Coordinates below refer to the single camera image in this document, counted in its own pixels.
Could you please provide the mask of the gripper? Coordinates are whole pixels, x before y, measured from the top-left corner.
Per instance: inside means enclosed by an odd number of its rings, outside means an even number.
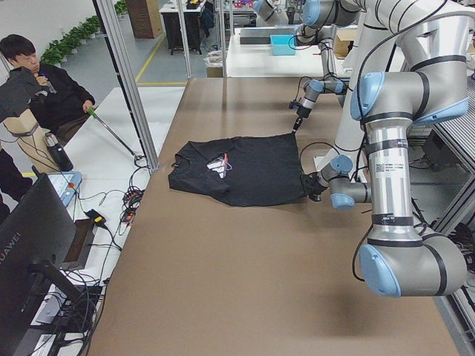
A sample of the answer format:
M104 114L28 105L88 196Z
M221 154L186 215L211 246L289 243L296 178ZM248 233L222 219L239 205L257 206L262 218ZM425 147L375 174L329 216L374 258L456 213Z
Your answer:
M289 109L296 109L298 118L292 128L292 132L295 133L302 124L302 118L308 118L312 109L314 108L314 102L307 98L300 98L298 100L292 100L289 103Z
M305 174L302 177L306 195L314 202L321 201L321 194L328 189L323 185L318 172Z

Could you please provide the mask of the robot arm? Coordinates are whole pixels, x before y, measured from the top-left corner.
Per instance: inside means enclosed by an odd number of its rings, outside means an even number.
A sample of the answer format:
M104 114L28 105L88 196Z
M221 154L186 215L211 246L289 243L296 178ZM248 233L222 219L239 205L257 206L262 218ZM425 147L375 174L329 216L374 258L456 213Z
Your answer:
M465 280L465 259L444 235L413 215L407 127L457 118L468 109L465 57L445 55L405 72L371 72L353 89L350 114L367 134L370 180L351 182L350 158L338 155L310 177L309 191L330 191L334 208L372 205L372 228L358 250L362 277L385 297L449 295Z
M361 8L350 1L306 1L303 6L302 24L295 32L298 45L317 45L321 51L323 78L309 79L300 84L304 89L302 98L295 98L289 107L296 109L298 118L292 131L296 132L305 118L309 116L323 93L345 96L348 81L340 79L335 73L334 43L338 27L352 24Z

